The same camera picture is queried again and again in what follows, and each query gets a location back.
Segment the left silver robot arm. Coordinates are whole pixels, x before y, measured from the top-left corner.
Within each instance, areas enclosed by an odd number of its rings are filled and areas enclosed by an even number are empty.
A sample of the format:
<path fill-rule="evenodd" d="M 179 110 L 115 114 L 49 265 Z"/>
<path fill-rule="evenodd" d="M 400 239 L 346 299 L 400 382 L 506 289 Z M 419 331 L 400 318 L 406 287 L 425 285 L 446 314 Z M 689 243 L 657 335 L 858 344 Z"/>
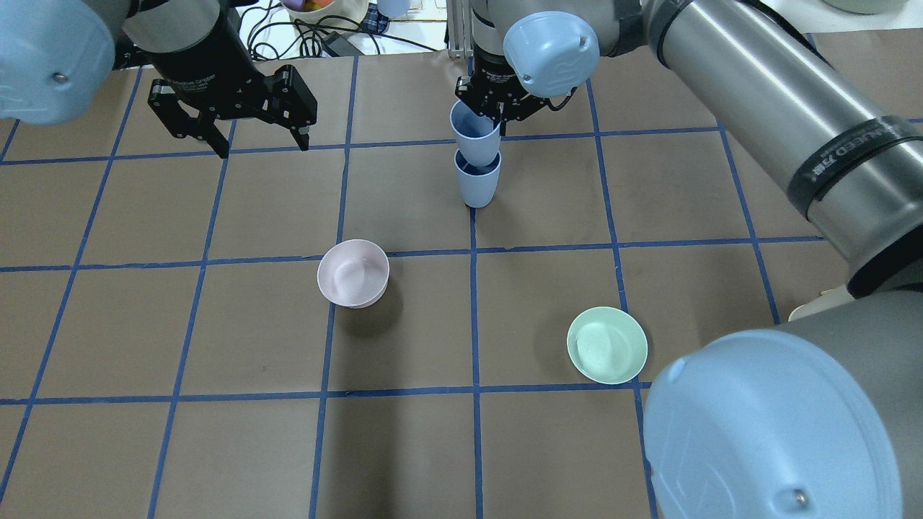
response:
<path fill-rule="evenodd" d="M 242 42 L 241 1 L 4 1 L 2 116 L 58 125 L 82 116 L 128 42 L 159 73 L 148 106 L 175 138 L 221 158 L 218 121 L 257 119 L 309 148 L 319 103 L 293 66 L 266 75 Z"/>

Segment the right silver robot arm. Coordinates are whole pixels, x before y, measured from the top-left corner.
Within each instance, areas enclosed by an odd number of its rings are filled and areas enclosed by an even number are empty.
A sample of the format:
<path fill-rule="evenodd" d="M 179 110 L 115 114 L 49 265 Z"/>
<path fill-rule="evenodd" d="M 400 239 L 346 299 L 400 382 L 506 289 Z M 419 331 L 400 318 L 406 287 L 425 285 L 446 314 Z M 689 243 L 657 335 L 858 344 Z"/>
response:
<path fill-rule="evenodd" d="M 921 286 L 921 131 L 759 1 L 472 1 L 456 94 L 498 125 L 648 46 L 849 266 L 854 298 Z"/>

